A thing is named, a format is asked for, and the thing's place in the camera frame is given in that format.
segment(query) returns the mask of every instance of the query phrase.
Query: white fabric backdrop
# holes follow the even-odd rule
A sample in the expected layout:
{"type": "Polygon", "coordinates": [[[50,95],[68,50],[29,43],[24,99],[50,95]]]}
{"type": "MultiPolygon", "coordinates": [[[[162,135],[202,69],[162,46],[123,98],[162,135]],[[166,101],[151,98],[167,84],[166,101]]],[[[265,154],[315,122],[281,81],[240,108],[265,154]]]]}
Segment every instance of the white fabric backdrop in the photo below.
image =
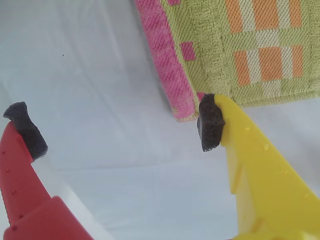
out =
{"type": "MultiPolygon", "coordinates": [[[[0,83],[25,101],[51,164],[119,240],[237,234],[222,148],[177,123],[132,1],[0,1],[0,83]]],[[[320,100],[245,111],[320,191],[320,100]]]]}

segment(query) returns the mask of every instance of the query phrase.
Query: towel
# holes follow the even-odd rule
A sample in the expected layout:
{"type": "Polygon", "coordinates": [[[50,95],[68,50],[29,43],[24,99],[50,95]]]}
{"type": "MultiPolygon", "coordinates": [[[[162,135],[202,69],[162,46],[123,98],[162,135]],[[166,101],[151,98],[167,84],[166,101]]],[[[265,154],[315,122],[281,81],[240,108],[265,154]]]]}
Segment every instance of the towel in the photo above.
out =
{"type": "Polygon", "coordinates": [[[320,0],[135,0],[175,118],[206,93],[241,107],[320,93],[320,0]]]}

